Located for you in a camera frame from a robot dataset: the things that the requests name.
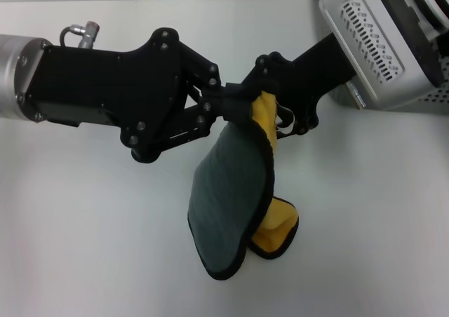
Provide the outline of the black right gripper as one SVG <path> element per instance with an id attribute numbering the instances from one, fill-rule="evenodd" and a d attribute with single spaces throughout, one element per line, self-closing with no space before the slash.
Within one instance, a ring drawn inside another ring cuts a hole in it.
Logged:
<path id="1" fill-rule="evenodd" d="M 327 36 L 293 61 L 280 53 L 261 55 L 242 81 L 250 93 L 276 93 L 279 135 L 304 135 L 319 124 L 317 104 L 354 77 L 354 68 L 338 40 Z"/>

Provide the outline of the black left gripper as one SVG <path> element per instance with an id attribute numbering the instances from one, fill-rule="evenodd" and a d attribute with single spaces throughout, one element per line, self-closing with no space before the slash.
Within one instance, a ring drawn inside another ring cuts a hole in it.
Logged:
<path id="1" fill-rule="evenodd" d="M 249 101 L 205 101 L 184 109 L 181 70 L 204 97 Z M 260 94 L 248 83 L 222 86 L 218 66 L 166 27 L 128 52 L 45 47 L 26 90 L 26 115 L 72 127 L 117 127 L 133 158 L 151 163 L 165 150 L 209 136 L 218 117 L 249 120 L 251 101 Z"/>

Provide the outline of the yellow grey black-trimmed towel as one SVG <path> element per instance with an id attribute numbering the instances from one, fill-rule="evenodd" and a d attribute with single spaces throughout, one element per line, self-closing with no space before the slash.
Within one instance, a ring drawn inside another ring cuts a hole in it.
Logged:
<path id="1" fill-rule="evenodd" d="M 277 101 L 261 94 L 242 124 L 227 123 L 194 173 L 187 221 L 210 277 L 231 278 L 247 250 L 276 259 L 290 247 L 300 216 L 274 195 Z"/>

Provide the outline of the grey perforated storage basket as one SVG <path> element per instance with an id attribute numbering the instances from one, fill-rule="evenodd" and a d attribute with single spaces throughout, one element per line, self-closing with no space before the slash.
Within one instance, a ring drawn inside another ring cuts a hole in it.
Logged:
<path id="1" fill-rule="evenodd" d="M 365 109 L 391 112 L 449 114 L 449 60 L 436 59 L 443 83 L 432 84 L 425 76 L 402 36 L 391 36 L 365 10 L 341 8 L 335 16 L 324 15 L 356 72 L 352 81 L 366 104 Z M 344 85 L 332 99 L 355 109 Z"/>

